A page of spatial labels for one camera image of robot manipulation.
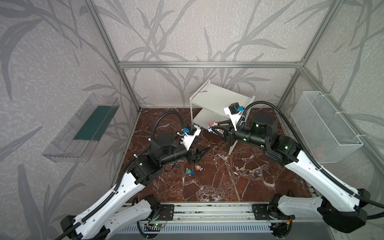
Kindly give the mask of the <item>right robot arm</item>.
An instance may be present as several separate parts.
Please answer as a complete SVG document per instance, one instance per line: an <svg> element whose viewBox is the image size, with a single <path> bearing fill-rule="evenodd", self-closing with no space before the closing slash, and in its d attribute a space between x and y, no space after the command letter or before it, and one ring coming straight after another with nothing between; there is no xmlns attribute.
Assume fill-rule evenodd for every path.
<svg viewBox="0 0 384 240"><path fill-rule="evenodd" d="M275 194L267 206L270 218L289 223L295 217L322 219L337 231L351 233L364 226L367 220L384 216L383 213L369 216L363 209L370 203L368 191L341 182L323 166L316 166L295 140L278 135L277 119L269 114L257 114L250 128L240 129L233 124L239 118L237 114L226 121L210 122L209 131L230 145L243 141L260 147L267 157L296 173L321 193L320 197L313 198Z"/></svg>

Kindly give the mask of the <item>white hooded Doraemon figure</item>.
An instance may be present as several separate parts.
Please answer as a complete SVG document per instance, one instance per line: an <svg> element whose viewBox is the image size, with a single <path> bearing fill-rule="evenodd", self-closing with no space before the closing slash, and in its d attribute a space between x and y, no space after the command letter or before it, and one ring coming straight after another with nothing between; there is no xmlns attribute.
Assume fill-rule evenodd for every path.
<svg viewBox="0 0 384 240"><path fill-rule="evenodd" d="M209 128L208 128L208 131L210 132L210 133L216 133L215 132L215 128L216 128L216 125L213 125L213 126L210 126Z"/></svg>

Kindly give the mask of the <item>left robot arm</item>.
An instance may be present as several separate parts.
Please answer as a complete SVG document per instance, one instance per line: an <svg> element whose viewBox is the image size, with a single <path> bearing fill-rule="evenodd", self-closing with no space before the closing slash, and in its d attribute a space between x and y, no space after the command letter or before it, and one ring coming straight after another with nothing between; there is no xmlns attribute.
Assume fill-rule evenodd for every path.
<svg viewBox="0 0 384 240"><path fill-rule="evenodd" d="M199 132L194 135L181 133L180 141L171 133L151 136L150 144L126 166L116 184L91 207L77 216L66 216L61 221L63 233L57 238L71 240L108 240L131 223L156 215L161 204L154 196L145 197L129 209L117 211L133 196L143 190L164 172L164 167L186 159L198 163L211 149L195 147Z"/></svg>

